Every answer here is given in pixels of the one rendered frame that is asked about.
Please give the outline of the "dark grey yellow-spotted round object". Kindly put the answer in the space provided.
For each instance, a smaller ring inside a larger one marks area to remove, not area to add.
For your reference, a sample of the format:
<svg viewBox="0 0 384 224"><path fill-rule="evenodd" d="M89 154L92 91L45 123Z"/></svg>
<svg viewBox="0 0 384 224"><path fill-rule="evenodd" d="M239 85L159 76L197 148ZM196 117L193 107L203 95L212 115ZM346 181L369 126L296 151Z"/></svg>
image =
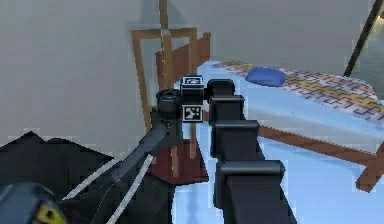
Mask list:
<svg viewBox="0 0 384 224"><path fill-rule="evenodd" d="M0 185L0 224L68 224L54 194L41 184Z"/></svg>

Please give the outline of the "light wooden easel frame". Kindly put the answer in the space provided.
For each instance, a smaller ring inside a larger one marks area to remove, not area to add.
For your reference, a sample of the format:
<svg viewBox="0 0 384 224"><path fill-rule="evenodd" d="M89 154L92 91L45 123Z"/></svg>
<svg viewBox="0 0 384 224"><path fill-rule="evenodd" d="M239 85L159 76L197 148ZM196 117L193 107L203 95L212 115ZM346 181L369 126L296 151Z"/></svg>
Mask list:
<svg viewBox="0 0 384 224"><path fill-rule="evenodd" d="M174 60L172 53L172 39L188 37L190 40L189 48L189 72L191 74L196 73L196 60L197 60L197 49L196 49L196 28L179 28L170 29L168 22L168 2L167 0L157 0L159 8L159 28L149 30L131 30L131 40L134 53L134 59L136 63L137 78L139 84L139 90L141 94L142 111L145 123L146 131L149 132L151 128L150 118L150 106L148 104L147 87L145 81L143 57L141 52L140 41L143 39L157 39L161 40L161 51L162 51L162 76L165 78L165 86L167 88L173 87L173 76L174 76Z"/></svg>

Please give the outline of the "wooden bed with blue sheet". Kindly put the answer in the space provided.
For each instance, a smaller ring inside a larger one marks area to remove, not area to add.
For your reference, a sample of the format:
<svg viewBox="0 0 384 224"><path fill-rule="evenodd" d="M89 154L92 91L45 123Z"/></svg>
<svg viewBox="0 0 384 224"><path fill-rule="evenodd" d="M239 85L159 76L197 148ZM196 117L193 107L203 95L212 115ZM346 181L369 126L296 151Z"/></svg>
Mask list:
<svg viewBox="0 0 384 224"><path fill-rule="evenodd" d="M260 135L365 167L356 187L369 192L384 176L384 124L304 99L280 87L250 83L213 68L210 35L197 41L198 72L206 79L228 78L246 98L246 114L261 123Z"/></svg>

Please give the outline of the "dark red square base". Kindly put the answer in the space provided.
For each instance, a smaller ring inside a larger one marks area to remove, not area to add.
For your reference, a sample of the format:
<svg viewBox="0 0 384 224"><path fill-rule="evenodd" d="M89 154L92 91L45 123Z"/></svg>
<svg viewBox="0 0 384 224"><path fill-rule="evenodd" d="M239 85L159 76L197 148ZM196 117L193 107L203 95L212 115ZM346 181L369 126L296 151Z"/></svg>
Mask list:
<svg viewBox="0 0 384 224"><path fill-rule="evenodd" d="M147 173L177 186L209 180L199 145L191 151L189 139L184 139L175 150L161 151Z"/></svg>

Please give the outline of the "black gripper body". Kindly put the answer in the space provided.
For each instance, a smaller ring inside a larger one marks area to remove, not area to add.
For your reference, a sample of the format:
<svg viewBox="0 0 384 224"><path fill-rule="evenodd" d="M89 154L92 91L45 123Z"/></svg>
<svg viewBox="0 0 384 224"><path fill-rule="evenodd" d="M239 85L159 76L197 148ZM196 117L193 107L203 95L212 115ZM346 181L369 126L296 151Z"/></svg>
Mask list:
<svg viewBox="0 0 384 224"><path fill-rule="evenodd" d="M156 94L157 109L151 112L152 128L139 141L138 146L116 168L112 169L112 180L124 180L131 170L148 155L158 156L182 141L182 100L178 89L166 89Z"/></svg>

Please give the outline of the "blue pillow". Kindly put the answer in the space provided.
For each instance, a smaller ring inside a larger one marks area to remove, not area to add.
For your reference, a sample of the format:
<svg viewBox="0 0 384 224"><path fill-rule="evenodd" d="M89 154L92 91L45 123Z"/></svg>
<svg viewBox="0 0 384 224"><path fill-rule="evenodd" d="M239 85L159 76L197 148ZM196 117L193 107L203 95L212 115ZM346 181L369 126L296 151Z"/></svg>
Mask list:
<svg viewBox="0 0 384 224"><path fill-rule="evenodd" d="M257 67L248 72L245 80L267 87L281 87L285 83L284 72L270 67Z"/></svg>

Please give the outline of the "black angular furniture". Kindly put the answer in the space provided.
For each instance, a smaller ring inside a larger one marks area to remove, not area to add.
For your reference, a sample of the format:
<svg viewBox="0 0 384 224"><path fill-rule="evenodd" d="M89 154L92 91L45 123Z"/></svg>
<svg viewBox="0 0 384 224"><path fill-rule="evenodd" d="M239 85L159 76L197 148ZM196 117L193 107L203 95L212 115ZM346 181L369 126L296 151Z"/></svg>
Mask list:
<svg viewBox="0 0 384 224"><path fill-rule="evenodd" d="M48 141L28 132L0 147L0 185L37 183L49 189L68 224L106 224L114 213L140 167L105 193L87 200L63 198L102 165L115 159L62 138ZM175 187L145 175L115 224L173 224L172 202Z"/></svg>

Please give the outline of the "colourful patterned blanket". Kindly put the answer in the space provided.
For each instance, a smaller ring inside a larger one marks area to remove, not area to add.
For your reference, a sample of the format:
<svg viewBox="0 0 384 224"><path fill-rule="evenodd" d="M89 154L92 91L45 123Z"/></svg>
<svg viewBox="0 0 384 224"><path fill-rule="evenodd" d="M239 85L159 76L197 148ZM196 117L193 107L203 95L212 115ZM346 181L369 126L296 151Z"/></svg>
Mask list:
<svg viewBox="0 0 384 224"><path fill-rule="evenodd" d="M218 62L212 67L243 78L249 71L257 68L241 61ZM285 73L285 83L280 87L284 91L374 124L384 124L384 105L370 84L364 80L293 68L270 68Z"/></svg>

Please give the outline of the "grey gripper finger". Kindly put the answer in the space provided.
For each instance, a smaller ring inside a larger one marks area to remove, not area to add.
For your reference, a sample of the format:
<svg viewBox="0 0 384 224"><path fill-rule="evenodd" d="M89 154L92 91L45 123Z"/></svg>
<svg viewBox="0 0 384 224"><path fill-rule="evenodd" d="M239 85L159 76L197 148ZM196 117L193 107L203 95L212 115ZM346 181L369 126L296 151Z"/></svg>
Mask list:
<svg viewBox="0 0 384 224"><path fill-rule="evenodd" d="M138 187L140 186L141 182L143 181L143 178L144 178L144 176L145 176L149 166L151 165L152 160L153 160L153 157L151 155L148 155L146 157L146 159L145 159L142 167L140 168L140 171L137 174L134 182L132 183L132 185L130 186L130 188L127 191L126 195L124 196L124 198L120 202L119 206L116 208L116 210L111 215L111 217L109 218L109 220L107 221L106 224L115 224L116 221L119 219L119 217L121 216L121 214L123 213L123 211L125 210L127 205L130 203L132 197L136 193L136 191L137 191Z"/></svg>
<svg viewBox="0 0 384 224"><path fill-rule="evenodd" d="M72 189L63 198L63 201L87 200L105 193L110 187L116 184L117 179L114 177L114 172L119 167L119 164L120 160L112 159L102 165Z"/></svg>

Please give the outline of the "black slanted pole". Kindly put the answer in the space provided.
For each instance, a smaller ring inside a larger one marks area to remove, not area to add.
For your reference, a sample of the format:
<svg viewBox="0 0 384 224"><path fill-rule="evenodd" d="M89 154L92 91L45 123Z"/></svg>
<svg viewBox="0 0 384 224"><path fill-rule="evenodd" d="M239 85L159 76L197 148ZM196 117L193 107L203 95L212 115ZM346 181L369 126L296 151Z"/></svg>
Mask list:
<svg viewBox="0 0 384 224"><path fill-rule="evenodd" d="M356 45L354 47L354 50L351 54L351 57L347 63L347 66L345 68L344 77L350 77L357 62L359 61L359 57L361 55L361 52L363 51L363 48L369 39L369 35L371 34L371 31L374 27L374 24L376 23L378 17L382 13L382 8L384 6L384 0L375 0L372 9L370 10L370 13L366 19L366 22L364 23L364 26L361 30L360 36L358 40L356 41Z"/></svg>

